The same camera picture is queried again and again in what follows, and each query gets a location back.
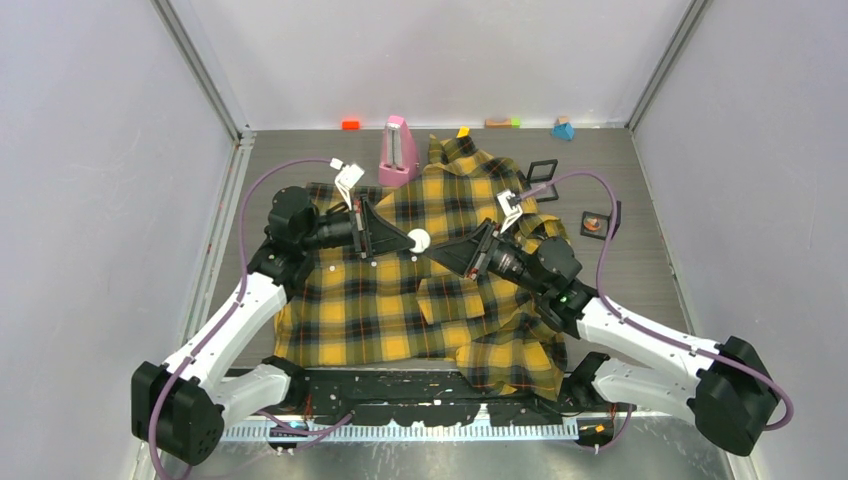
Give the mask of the round white brooch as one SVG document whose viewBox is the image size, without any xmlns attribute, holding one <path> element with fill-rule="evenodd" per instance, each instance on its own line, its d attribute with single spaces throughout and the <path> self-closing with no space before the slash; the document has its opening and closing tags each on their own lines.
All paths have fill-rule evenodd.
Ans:
<svg viewBox="0 0 848 480">
<path fill-rule="evenodd" d="M 407 233 L 408 238 L 413 242 L 410 251 L 415 254 L 424 253 L 431 245 L 431 237 L 429 233 L 421 228 L 415 228 Z"/>
</svg>

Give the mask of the yellow plaid flannel shirt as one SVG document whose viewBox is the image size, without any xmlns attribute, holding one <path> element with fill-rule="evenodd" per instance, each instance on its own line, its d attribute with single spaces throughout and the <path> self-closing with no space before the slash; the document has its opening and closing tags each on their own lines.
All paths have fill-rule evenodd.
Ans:
<svg viewBox="0 0 848 480">
<path fill-rule="evenodd" d="M 470 137 L 431 138 L 417 178 L 391 189 L 359 186 L 379 216 L 434 243 L 503 217 L 496 196 L 520 192 L 516 162 Z M 553 400 L 567 367 L 565 337 L 535 313 L 531 293 L 494 275 L 460 277 L 408 251 L 372 260 L 350 247 L 322 250 L 303 290 L 274 319 L 276 355 L 303 367 L 413 358 L 453 361 L 495 394 L 528 390 Z"/>
</svg>

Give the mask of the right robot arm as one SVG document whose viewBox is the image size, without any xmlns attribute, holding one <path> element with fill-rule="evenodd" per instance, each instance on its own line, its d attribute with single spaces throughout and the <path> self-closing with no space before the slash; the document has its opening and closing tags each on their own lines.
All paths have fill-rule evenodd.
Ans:
<svg viewBox="0 0 848 480">
<path fill-rule="evenodd" d="M 563 382 L 584 410 L 607 402 L 672 415 L 737 456 L 750 455 L 763 432 L 793 419 L 791 400 L 750 343 L 685 334 L 613 302 L 579 280 L 582 265 L 560 237 L 527 252 L 485 221 L 426 254 L 462 277 L 491 274 L 529 291 L 535 312 L 554 331 L 633 359 L 628 364 L 599 352 L 584 357 Z"/>
</svg>

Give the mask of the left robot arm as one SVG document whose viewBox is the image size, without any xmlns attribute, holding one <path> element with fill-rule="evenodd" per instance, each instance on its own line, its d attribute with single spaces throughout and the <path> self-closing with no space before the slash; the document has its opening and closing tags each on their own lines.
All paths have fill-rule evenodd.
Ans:
<svg viewBox="0 0 848 480">
<path fill-rule="evenodd" d="M 372 259 L 404 250 L 421 254 L 429 247 L 425 230 L 400 229 L 367 198 L 342 195 L 345 210 L 322 214 L 304 188 L 278 191 L 266 238 L 227 304 L 163 363 L 143 362 L 135 370 L 131 430 L 154 452 L 194 467 L 211 455 L 226 427 L 272 405 L 284 414 L 305 405 L 302 370 L 281 357 L 264 360 L 231 384 L 224 377 L 270 315 L 302 289 L 318 251 L 351 246 Z"/>
</svg>

